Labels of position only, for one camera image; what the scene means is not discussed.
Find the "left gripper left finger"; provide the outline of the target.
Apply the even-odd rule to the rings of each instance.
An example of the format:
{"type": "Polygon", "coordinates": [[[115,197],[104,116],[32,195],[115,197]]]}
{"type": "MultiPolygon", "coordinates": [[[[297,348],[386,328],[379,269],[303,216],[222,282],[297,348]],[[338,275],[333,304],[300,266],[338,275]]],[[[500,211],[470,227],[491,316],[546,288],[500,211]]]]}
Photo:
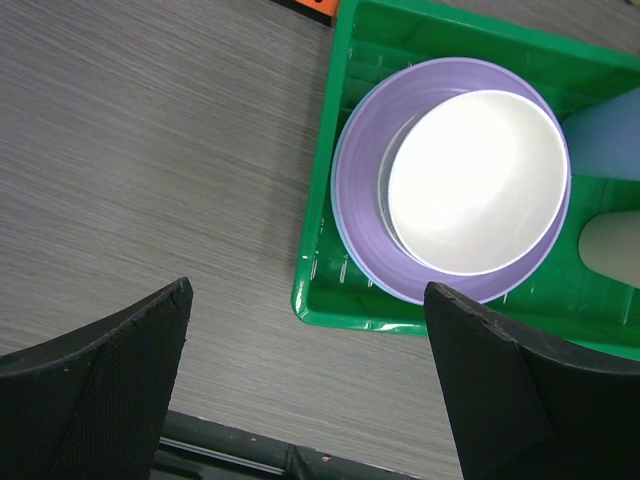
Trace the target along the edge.
{"type": "Polygon", "coordinates": [[[2,478],[148,478],[192,300],[182,277],[119,312],[2,356],[2,478]]]}

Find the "purple plate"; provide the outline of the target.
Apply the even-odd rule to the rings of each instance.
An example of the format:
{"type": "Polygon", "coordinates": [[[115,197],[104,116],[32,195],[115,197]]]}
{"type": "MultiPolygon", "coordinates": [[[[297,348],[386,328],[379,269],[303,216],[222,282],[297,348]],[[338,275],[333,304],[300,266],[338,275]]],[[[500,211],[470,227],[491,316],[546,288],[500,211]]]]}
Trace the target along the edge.
{"type": "Polygon", "coordinates": [[[533,250],[502,270],[470,277],[439,273],[402,253],[380,217],[377,179],[382,155],[394,133],[412,116],[423,115],[457,95],[484,89],[523,96],[553,113],[524,79],[494,63],[446,57],[405,68],[374,87],[357,105],[341,145],[337,171],[344,233],[377,287],[395,298],[420,305],[430,282],[452,286],[480,303],[497,299],[523,283],[543,262],[558,238],[569,204],[533,250]]]}

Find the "beige cup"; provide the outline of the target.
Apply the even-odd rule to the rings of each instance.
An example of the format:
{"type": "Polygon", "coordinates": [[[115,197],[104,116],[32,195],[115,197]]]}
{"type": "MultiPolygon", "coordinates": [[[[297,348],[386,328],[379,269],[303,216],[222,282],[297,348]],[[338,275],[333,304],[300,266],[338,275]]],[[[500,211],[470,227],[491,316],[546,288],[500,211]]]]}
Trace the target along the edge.
{"type": "Polygon", "coordinates": [[[590,270],[639,287],[639,212],[600,214],[581,231],[578,250],[590,270]]]}

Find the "blue plate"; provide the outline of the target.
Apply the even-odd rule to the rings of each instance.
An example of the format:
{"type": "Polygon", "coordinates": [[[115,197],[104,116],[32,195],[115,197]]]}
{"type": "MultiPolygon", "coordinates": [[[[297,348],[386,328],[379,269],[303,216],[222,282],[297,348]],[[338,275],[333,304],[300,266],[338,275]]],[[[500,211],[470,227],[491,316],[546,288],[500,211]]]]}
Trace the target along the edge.
{"type": "Polygon", "coordinates": [[[339,205],[338,191],[337,191],[337,171],[338,171],[338,161],[339,161],[339,156],[340,156],[340,151],[341,151],[341,145],[342,145],[342,143],[344,141],[344,137],[345,137],[346,132],[347,132],[347,130],[349,128],[349,124],[350,124],[350,122],[352,120],[352,117],[353,117],[355,111],[356,111],[356,109],[353,109],[353,110],[341,109],[340,110],[339,118],[344,120],[344,125],[342,126],[342,129],[341,129],[340,134],[338,136],[338,140],[336,142],[336,145],[335,145],[335,148],[334,148],[334,152],[333,152],[333,157],[332,157],[331,174],[330,174],[330,199],[331,199],[332,213],[333,213],[334,221],[335,221],[335,224],[336,224],[336,230],[337,230],[338,235],[339,235],[339,237],[340,237],[340,239],[342,241],[342,244],[344,245],[346,253],[349,255],[349,257],[351,258],[353,263],[362,272],[365,272],[364,264],[362,263],[359,255],[357,253],[353,252],[352,244],[350,243],[350,241],[345,236],[345,233],[344,233],[344,221],[342,219],[341,207],[339,205]]]}

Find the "blue cup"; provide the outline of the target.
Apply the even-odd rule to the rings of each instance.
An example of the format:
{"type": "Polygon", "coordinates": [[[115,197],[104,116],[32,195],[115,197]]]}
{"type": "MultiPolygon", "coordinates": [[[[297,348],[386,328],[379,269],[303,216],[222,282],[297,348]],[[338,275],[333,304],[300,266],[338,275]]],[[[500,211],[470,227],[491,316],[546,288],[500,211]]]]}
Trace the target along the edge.
{"type": "Polygon", "coordinates": [[[572,173],[639,180],[639,89],[576,112],[562,123],[572,173]]]}

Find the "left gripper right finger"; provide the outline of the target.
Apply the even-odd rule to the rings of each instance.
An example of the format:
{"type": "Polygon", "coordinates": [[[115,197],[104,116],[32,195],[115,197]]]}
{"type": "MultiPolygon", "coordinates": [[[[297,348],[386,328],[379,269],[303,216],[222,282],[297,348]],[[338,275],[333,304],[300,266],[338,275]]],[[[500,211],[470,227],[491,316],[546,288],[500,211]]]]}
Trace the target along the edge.
{"type": "Polygon", "coordinates": [[[424,313],[466,479],[636,479],[639,364],[499,314],[441,283],[424,313]]]}

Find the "white bowl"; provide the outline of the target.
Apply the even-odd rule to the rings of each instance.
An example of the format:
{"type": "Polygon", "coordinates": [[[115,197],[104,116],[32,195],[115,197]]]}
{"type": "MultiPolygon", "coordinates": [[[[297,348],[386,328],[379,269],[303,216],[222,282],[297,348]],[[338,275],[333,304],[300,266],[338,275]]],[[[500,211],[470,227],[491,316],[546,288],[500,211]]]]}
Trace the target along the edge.
{"type": "Polygon", "coordinates": [[[377,179],[377,199],[380,217],[383,225],[397,248],[408,257],[412,257],[411,253],[403,245],[399,239],[395,227],[393,226],[389,213],[388,188],[389,179],[397,152],[414,125],[420,120],[419,115],[410,117],[392,136],[382,155],[381,163],[377,179]]]}
{"type": "Polygon", "coordinates": [[[557,218],[570,173],[552,117],[501,90],[458,95],[417,119],[388,170],[385,213],[397,241],[459,276],[528,254],[557,218]]]}

